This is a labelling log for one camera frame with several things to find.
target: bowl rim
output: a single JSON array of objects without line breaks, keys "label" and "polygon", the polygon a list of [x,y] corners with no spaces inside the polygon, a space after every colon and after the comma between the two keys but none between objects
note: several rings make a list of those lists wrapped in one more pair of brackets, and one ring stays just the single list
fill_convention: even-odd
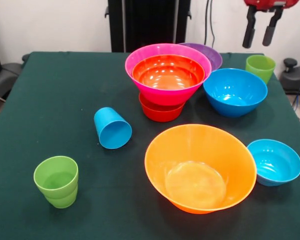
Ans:
[{"label": "bowl rim", "polygon": [[[182,203],[179,203],[175,200],[173,200],[172,198],[170,198],[169,196],[167,196],[166,194],[163,194],[162,191],[160,191],[157,186],[153,183],[153,181],[151,180],[151,178],[149,177],[149,172],[148,172],[148,169],[147,169],[147,165],[146,165],[146,162],[147,162],[147,155],[148,155],[148,152],[149,152],[149,148],[152,144],[154,144],[154,141],[155,139],[157,139],[159,136],[161,136],[162,134],[168,132],[168,131],[172,131],[176,128],[184,128],[184,127],[191,127],[191,126],[201,126],[201,127],[205,127],[205,128],[210,128],[210,129],[214,129],[214,130],[217,130],[219,132],[223,132],[227,135],[229,135],[234,141],[236,141],[237,143],[239,143],[242,147],[245,148],[246,150],[246,153],[250,156],[250,160],[252,160],[252,166],[253,166],[253,170],[254,170],[254,181],[253,181],[253,184],[251,185],[250,189],[247,191],[247,193],[238,201],[232,203],[232,204],[229,204],[227,206],[224,206],[224,207],[218,207],[218,208],[196,208],[196,207],[191,207],[191,206],[187,206],[187,205],[184,205]],[[163,196],[165,197],[166,199],[168,199],[171,203],[175,203],[185,209],[191,209],[191,210],[195,210],[195,211],[199,211],[199,212],[215,212],[215,211],[219,211],[219,210],[224,210],[224,209],[228,209],[228,208],[231,208],[239,203],[241,203],[243,200],[245,200],[248,195],[252,192],[252,190],[254,189],[255,187],[255,184],[256,184],[256,181],[257,181],[257,166],[256,166],[256,162],[251,154],[251,152],[247,149],[246,145],[244,145],[238,138],[236,138],[235,136],[233,136],[232,134],[230,134],[229,132],[227,131],[224,131],[220,128],[217,128],[217,127],[214,127],[214,126],[210,126],[210,125],[205,125],[205,124],[198,124],[198,123],[192,123],[192,124],[181,124],[181,125],[177,125],[177,126],[174,126],[174,127],[171,127],[171,128],[168,128],[166,130],[164,130],[163,132],[159,133],[152,141],[151,143],[149,144],[149,146],[147,147],[146,149],[146,152],[145,152],[145,156],[144,156],[144,168],[145,168],[145,173],[146,173],[146,176],[147,178],[149,179],[150,183],[152,184],[152,186]]]},{"label": "bowl rim", "polygon": [[236,71],[236,72],[245,72],[245,73],[247,73],[247,74],[249,74],[249,75],[252,75],[254,78],[258,79],[258,80],[261,82],[261,84],[263,85],[264,89],[265,89],[265,94],[264,94],[264,96],[262,97],[262,99],[260,99],[259,101],[256,101],[255,103],[251,103],[251,104],[247,104],[247,105],[239,105],[239,104],[230,104],[230,103],[226,103],[226,102],[220,101],[220,100],[218,100],[217,98],[215,98],[214,96],[212,96],[212,95],[206,90],[206,88],[205,88],[205,83],[206,83],[206,81],[204,81],[203,84],[202,84],[202,86],[203,86],[204,92],[205,92],[207,95],[209,95],[211,98],[213,98],[214,100],[216,100],[217,102],[219,102],[219,103],[221,103],[221,104],[224,104],[224,105],[227,105],[227,106],[234,106],[234,107],[250,107],[250,106],[253,106],[253,105],[258,105],[258,104],[260,104],[263,100],[266,99],[266,97],[267,97],[267,95],[268,95],[268,87],[267,87],[266,83],[265,83],[260,77],[258,77],[257,75],[254,75],[254,74],[252,74],[251,72],[248,72],[248,71],[242,70],[242,69],[238,69],[238,68],[220,68],[220,69],[218,69],[218,70],[215,70],[214,73],[215,73],[215,72],[219,72],[219,71],[220,71],[220,72],[222,72],[222,71],[228,71],[228,70]]},{"label": "bowl rim", "polygon": [[222,63],[224,62],[224,59],[222,58],[221,54],[215,50],[214,48],[210,47],[210,46],[207,46],[207,45],[204,45],[204,44],[201,44],[201,43],[196,43],[196,42],[180,42],[178,43],[179,45],[183,45],[183,46],[187,46],[187,47],[190,47],[190,48],[193,48],[189,45],[195,45],[195,46],[204,46],[205,48],[211,50],[212,52],[216,52],[219,59],[221,60],[220,64],[216,65],[216,68],[215,69],[212,69],[212,65],[211,65],[211,71],[214,72],[214,71],[217,71],[221,66],[222,66]]},{"label": "bowl rim", "polygon": [[[269,138],[262,138],[262,139],[258,139],[258,140],[254,140],[252,141],[251,143],[249,143],[249,145],[246,147],[248,150],[249,150],[249,147],[251,147],[251,145],[257,143],[257,142],[275,142],[275,143],[279,143],[280,145],[283,145],[284,147],[292,150],[292,152],[296,155],[296,160],[300,162],[300,156],[299,154],[292,148],[290,147],[289,145],[281,142],[281,141],[277,141],[277,140],[274,140],[274,139],[269,139]],[[288,182],[291,182],[293,180],[295,180],[297,177],[299,177],[300,175],[300,170],[298,172],[298,174],[294,177],[291,177],[291,178],[288,178],[287,180],[274,180],[274,179],[271,179],[271,178],[268,178],[268,177],[265,177],[265,176],[262,176],[261,174],[258,173],[258,169],[257,169],[257,173],[256,173],[259,177],[267,180],[267,181],[270,181],[270,182],[274,182],[274,183],[288,183]]]},{"label": "bowl rim", "polygon": [[169,110],[169,111],[159,111],[159,110],[154,110],[154,109],[148,107],[147,105],[145,105],[145,103],[144,103],[143,101],[141,101],[141,97],[143,97],[143,98],[146,99],[146,97],[145,97],[141,92],[139,92],[138,98],[139,98],[139,103],[141,104],[141,106],[144,107],[144,108],[146,108],[146,109],[149,109],[150,111],[152,111],[152,112],[154,112],[154,113],[161,113],[161,114],[162,114],[162,113],[171,113],[171,112],[175,112],[175,111],[177,111],[177,110],[183,108],[184,105],[186,104],[186,102],[184,102],[184,103],[180,103],[180,104],[172,105],[172,106],[162,106],[162,107],[175,107],[175,108],[172,109],[172,110]]},{"label": "bowl rim", "polygon": [[[203,71],[204,71],[204,77],[203,77],[203,80],[201,80],[199,83],[197,83],[196,85],[192,85],[192,86],[189,86],[189,87],[186,87],[186,88],[183,88],[183,89],[156,89],[156,88],[153,88],[153,87],[150,87],[150,86],[147,86],[139,81],[137,81],[136,79],[134,79],[134,77],[132,76],[132,74],[130,74],[128,72],[128,67],[127,67],[127,64],[128,64],[128,61],[130,60],[132,54],[140,51],[141,49],[147,49],[147,48],[153,48],[153,47],[160,47],[160,46],[176,46],[176,48],[185,48],[185,49],[188,49],[189,51],[195,51],[195,52],[198,52],[205,60],[207,60],[208,62],[208,66],[209,66],[209,69],[208,71],[206,71],[203,66],[199,63],[199,65],[203,68]],[[161,92],[168,92],[168,93],[173,93],[173,92],[177,92],[177,91],[186,91],[186,90],[189,90],[189,89],[194,89],[194,88],[197,88],[199,87],[200,85],[202,85],[208,78],[209,76],[211,75],[212,73],[212,66],[211,66],[211,62],[209,60],[209,58],[206,57],[206,55],[204,55],[202,52],[192,48],[192,47],[189,47],[189,46],[185,46],[185,45],[180,45],[180,44],[175,44],[175,43],[155,43],[155,44],[150,44],[150,45],[146,45],[146,46],[143,46],[143,47],[140,47],[136,50],[134,50],[133,52],[131,52],[129,54],[129,56],[125,59],[125,63],[124,63],[124,68],[125,68],[125,72],[128,74],[128,76],[132,79],[133,82],[135,82],[137,85],[141,85],[147,89],[152,89],[152,90],[156,90],[156,91],[161,91]]]}]

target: table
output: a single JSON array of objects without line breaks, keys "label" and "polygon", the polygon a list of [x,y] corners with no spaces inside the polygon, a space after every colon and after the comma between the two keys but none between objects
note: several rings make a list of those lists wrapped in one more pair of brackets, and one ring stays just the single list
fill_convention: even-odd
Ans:
[{"label": "table", "polygon": [[[279,187],[256,184],[242,203],[206,215],[183,212],[150,184],[148,144],[180,124],[216,126],[244,144],[270,138],[300,155],[300,123],[276,77],[266,100],[240,118],[218,115],[202,89],[176,120],[147,119],[125,73],[127,53],[34,52],[0,114],[0,240],[300,240],[300,176]],[[223,67],[244,69],[248,54],[225,53]],[[113,107],[132,126],[122,148],[100,146],[93,121]],[[33,172],[46,158],[66,155],[79,167],[69,208],[49,205]]]}]

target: black knob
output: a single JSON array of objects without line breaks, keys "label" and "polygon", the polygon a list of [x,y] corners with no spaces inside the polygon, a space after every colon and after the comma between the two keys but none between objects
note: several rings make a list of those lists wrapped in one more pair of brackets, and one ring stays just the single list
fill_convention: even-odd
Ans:
[{"label": "black knob", "polygon": [[297,60],[295,60],[294,58],[286,58],[285,60],[283,60],[283,63],[287,68],[291,69],[298,64]]}]

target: red bowl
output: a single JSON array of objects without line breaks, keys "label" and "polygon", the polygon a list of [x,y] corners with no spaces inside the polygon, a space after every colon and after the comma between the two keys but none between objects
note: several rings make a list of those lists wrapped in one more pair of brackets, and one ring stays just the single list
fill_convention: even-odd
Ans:
[{"label": "red bowl", "polygon": [[165,123],[175,120],[182,112],[185,102],[174,106],[161,106],[147,100],[139,93],[139,102],[143,113],[155,122]]},{"label": "red bowl", "polygon": [[140,61],[133,68],[132,76],[154,89],[182,90],[200,83],[205,71],[199,63],[188,57],[164,54]]}]

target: stacked bowls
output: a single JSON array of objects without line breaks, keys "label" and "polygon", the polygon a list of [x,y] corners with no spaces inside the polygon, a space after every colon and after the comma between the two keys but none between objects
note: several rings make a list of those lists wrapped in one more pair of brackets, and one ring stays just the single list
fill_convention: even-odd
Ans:
[{"label": "stacked bowls", "polygon": [[198,50],[159,43],[132,52],[125,61],[125,70],[140,90],[145,115],[168,122],[179,116],[185,102],[210,76],[212,66]]}]

